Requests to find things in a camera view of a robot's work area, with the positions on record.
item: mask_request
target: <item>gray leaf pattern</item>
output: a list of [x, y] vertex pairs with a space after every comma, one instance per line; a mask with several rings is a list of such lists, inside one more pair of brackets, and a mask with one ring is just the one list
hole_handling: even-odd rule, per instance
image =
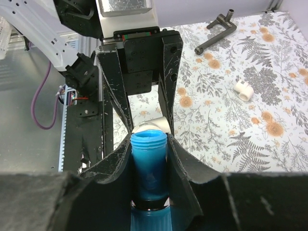
[[[174, 26], [184, 47], [174, 102], [175, 137], [220, 172], [308, 171], [308, 42], [289, 13], [234, 18], [236, 32], [196, 55], [224, 30]], [[233, 90], [247, 81], [249, 102]], [[129, 96], [134, 124], [162, 116], [157, 86]], [[115, 147], [127, 131], [114, 115]]]

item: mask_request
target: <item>gray floor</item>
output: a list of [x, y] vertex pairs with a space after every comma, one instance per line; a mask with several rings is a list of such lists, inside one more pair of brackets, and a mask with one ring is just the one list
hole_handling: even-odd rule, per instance
[[[32, 121], [30, 105], [48, 67], [37, 48], [10, 51], [0, 60], [0, 171], [57, 171], [62, 105], [55, 126], [41, 130]], [[39, 95], [36, 114], [41, 124], [51, 123], [54, 97], [64, 78], [52, 67]]]

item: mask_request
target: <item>white pipe fitting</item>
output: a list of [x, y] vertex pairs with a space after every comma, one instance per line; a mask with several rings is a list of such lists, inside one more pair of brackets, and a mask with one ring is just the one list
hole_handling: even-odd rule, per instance
[[134, 128], [133, 133], [146, 131], [150, 129], [160, 130], [160, 131], [163, 131], [164, 133], [171, 133], [168, 120], [164, 116], [157, 118], [157, 119], [152, 119], [152, 120], [142, 122], [141, 124], [139, 124], [138, 126]]
[[239, 98], [243, 101], [249, 101], [254, 94], [253, 88], [243, 80], [238, 81], [233, 89], [239, 93]]

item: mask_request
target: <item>floral tablecloth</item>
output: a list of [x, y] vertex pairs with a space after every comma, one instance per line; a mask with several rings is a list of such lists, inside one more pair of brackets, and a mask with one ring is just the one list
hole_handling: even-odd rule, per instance
[[[224, 30], [175, 26], [184, 41], [174, 105], [175, 137], [221, 172], [308, 170], [308, 43], [289, 13], [233, 18], [229, 37], [197, 56], [194, 48]], [[243, 102], [233, 91], [248, 81]], [[161, 117], [157, 88], [129, 98], [135, 125]], [[115, 147], [126, 129], [114, 116]]]

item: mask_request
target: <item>screw hole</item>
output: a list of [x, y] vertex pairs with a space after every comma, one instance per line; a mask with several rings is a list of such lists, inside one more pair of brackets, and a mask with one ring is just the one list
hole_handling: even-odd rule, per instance
[[177, 81], [177, 74], [172, 74], [172, 75], [171, 75], [171, 80], [172, 80], [173, 82]]
[[177, 50], [178, 50], [177, 47], [172, 47], [172, 48], [170, 49], [170, 52], [174, 54], [175, 52], [177, 52]]

